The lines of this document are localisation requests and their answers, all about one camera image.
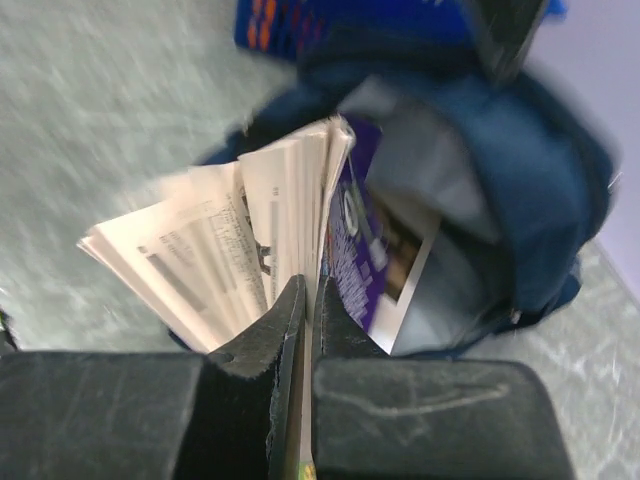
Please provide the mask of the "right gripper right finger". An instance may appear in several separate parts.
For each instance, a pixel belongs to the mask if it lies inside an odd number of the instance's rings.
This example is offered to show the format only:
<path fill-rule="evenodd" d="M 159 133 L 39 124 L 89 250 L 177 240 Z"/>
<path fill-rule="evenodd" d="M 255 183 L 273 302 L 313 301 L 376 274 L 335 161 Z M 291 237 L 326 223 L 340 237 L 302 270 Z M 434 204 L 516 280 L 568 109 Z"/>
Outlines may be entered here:
<path fill-rule="evenodd" d="M 320 479 L 571 479 L 546 386 L 525 364 L 385 353 L 320 281 L 311 450 Z"/>

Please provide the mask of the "navy blue student backpack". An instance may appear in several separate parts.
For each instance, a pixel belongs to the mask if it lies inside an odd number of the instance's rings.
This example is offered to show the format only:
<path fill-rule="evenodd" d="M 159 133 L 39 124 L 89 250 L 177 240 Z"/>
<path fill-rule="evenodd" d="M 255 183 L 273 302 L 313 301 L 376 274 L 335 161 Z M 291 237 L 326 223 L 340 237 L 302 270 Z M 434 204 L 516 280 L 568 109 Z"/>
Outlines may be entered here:
<path fill-rule="evenodd" d="M 367 184 L 406 224 L 419 225 L 422 207 L 441 217 L 393 354 L 461 353 L 577 296 L 579 253 L 609 213 L 616 164 L 536 78 L 496 87 L 469 47 L 335 32 L 204 163 L 230 163 L 334 113 L 381 128 Z"/>

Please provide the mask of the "purple paperback book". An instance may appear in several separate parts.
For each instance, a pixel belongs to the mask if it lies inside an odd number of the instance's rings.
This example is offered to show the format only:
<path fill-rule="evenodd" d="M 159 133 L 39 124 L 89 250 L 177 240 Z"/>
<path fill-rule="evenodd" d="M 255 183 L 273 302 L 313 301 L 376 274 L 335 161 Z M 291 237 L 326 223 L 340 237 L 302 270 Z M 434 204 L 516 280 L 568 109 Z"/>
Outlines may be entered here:
<path fill-rule="evenodd" d="M 210 352 L 269 310 L 293 276 L 387 257 L 364 179 L 381 130 L 355 116 L 312 123 L 222 165 L 158 180 L 156 201 L 91 227 L 79 247 L 111 270 L 188 348 Z"/>

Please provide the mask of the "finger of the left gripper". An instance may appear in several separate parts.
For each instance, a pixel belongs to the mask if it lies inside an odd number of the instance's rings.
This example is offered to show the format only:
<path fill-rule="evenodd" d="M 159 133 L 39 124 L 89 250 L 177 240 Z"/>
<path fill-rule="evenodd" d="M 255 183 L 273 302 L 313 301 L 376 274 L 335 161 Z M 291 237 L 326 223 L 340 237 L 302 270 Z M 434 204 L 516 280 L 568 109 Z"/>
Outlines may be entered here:
<path fill-rule="evenodd" d="M 518 75 L 548 6 L 545 0 L 462 2 L 462 15 L 493 84 L 505 85 Z"/>

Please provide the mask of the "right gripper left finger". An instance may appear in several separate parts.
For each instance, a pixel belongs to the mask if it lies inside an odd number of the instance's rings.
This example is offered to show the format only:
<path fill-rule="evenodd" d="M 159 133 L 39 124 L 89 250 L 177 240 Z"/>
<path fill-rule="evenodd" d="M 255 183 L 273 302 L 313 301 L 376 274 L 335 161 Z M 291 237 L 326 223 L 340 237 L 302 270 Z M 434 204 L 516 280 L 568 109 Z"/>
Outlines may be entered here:
<path fill-rule="evenodd" d="M 5 479 L 294 479 L 306 289 L 210 354 L 1 359 Z"/>

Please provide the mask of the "white coffee cover book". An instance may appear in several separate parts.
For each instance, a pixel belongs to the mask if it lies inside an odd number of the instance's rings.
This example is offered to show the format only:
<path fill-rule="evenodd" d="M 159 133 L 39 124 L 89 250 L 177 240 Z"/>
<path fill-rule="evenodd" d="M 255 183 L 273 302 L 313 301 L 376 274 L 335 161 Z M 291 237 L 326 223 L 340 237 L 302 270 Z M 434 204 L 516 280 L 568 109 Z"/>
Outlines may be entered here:
<path fill-rule="evenodd" d="M 384 292 L 378 300 L 369 335 L 390 354 L 438 233 L 440 216 L 430 209 L 409 214 L 384 202 L 380 195 L 373 198 L 373 205 L 387 263 Z"/>

